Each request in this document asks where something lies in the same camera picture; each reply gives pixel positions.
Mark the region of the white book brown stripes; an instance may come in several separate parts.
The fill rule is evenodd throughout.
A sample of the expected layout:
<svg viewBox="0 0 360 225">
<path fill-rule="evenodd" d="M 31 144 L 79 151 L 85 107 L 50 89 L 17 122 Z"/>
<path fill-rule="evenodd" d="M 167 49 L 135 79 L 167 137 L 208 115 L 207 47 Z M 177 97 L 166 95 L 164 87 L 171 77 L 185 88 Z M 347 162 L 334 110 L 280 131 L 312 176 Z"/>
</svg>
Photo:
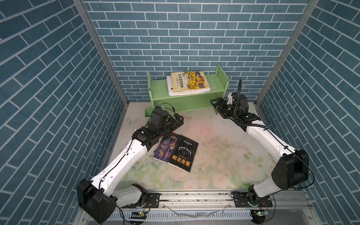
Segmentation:
<svg viewBox="0 0 360 225">
<path fill-rule="evenodd" d="M 171 77 L 167 76 L 166 77 L 166 82 L 167 82 L 167 88 L 168 88 L 168 94 L 169 96 L 173 97 L 173 96 L 183 96 L 183 95 L 191 95 L 191 94 L 200 94 L 200 93 L 205 93 L 205 92 L 210 92 L 211 89 L 207 88 L 207 89 L 198 89 L 198 90 L 189 90 L 189 91 L 178 91 L 175 92 L 173 90 L 173 85 L 172 85 L 172 81 L 171 81 Z"/>
</svg>

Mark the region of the black book yellow text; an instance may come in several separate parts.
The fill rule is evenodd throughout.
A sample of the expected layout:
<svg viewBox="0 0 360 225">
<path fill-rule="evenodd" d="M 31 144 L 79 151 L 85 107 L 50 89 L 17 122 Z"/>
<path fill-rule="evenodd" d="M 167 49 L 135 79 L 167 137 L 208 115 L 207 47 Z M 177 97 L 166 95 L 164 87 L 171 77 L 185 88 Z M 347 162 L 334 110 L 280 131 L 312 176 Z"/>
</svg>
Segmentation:
<svg viewBox="0 0 360 225">
<path fill-rule="evenodd" d="M 168 164 L 190 172 L 197 148 L 198 142 L 181 135 L 176 135 L 174 148 L 172 149 Z"/>
</svg>

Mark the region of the yellow illustrated history book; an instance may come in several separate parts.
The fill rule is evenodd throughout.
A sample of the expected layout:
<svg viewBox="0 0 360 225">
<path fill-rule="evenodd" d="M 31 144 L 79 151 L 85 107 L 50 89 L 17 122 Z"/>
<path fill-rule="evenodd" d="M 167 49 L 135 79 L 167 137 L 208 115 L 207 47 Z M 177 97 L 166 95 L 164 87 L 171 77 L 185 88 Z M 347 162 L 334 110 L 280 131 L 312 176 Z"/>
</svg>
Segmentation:
<svg viewBox="0 0 360 225">
<path fill-rule="evenodd" d="M 203 71 L 173 72 L 170 77 L 175 92 L 210 88 Z"/>
</svg>

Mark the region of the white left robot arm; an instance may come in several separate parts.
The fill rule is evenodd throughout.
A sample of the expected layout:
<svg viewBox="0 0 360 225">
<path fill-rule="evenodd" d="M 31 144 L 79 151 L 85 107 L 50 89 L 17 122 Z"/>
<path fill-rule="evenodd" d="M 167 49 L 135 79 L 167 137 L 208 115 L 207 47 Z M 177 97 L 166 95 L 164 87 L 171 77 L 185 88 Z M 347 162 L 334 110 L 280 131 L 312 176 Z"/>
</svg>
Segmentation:
<svg viewBox="0 0 360 225">
<path fill-rule="evenodd" d="M 156 107 L 145 126 L 135 130 L 126 147 L 107 167 L 90 180 L 82 179 L 76 189 L 78 205 L 97 223 L 104 223 L 112 213 L 123 206 L 145 203 L 147 190 L 133 184 L 115 194 L 115 188 L 131 167 L 163 136 L 184 124 L 183 116 L 171 115 Z"/>
</svg>

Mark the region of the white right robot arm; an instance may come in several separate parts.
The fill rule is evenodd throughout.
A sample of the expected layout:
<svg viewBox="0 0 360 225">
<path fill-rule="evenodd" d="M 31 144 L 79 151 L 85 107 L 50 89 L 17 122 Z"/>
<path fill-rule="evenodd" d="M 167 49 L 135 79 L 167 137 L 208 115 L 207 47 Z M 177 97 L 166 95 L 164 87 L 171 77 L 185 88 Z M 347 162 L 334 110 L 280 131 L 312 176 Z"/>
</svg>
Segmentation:
<svg viewBox="0 0 360 225">
<path fill-rule="evenodd" d="M 307 152 L 282 141 L 260 117 L 250 113 L 245 95 L 234 92 L 228 96 L 228 100 L 219 97 L 210 103 L 222 118 L 233 121 L 254 137 L 275 160 L 271 175 L 248 188 L 247 200 L 251 206 L 257 207 L 270 195 L 308 180 L 310 168 Z"/>
</svg>

